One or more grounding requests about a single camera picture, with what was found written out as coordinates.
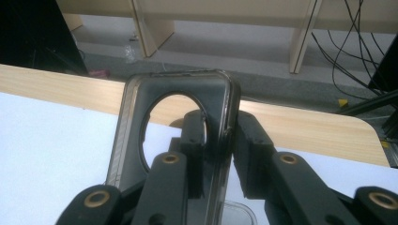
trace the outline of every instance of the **floor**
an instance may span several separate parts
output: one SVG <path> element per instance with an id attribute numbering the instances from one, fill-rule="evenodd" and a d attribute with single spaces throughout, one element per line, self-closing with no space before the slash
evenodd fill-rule
<path id="1" fill-rule="evenodd" d="M 348 97 L 333 85 L 332 65 L 310 40 L 299 74 L 289 73 L 289 51 L 293 29 L 256 25 L 212 22 L 175 22 L 176 31 L 150 58 L 143 58 L 139 40 L 129 18 L 82 16 L 84 26 L 72 33 L 78 48 L 85 53 L 89 69 L 109 69 L 110 79 L 125 80 L 136 72 L 160 72 L 196 68 L 218 68 L 232 73 L 241 82 L 247 99 L 333 113 L 339 110 L 338 99 L 347 98 L 349 104 L 361 102 Z M 328 32 L 314 34 L 325 51 L 333 58 L 338 53 Z M 341 45 L 347 32 L 331 31 L 333 40 Z M 370 34 L 362 34 L 376 62 L 382 54 Z M 395 35 L 375 34 L 382 51 L 386 51 Z M 135 52 L 134 60 L 126 56 L 126 49 Z M 344 50 L 360 55 L 358 36 L 351 34 Z M 364 83 L 370 78 L 361 60 L 340 54 L 338 62 Z M 370 64 L 370 74 L 374 73 Z M 375 95 L 340 71 L 334 73 L 335 82 L 346 92 L 372 98 Z M 380 137 L 381 124 L 392 112 L 391 107 L 360 116 L 374 126 Z M 391 166 L 398 158 L 386 151 Z"/>

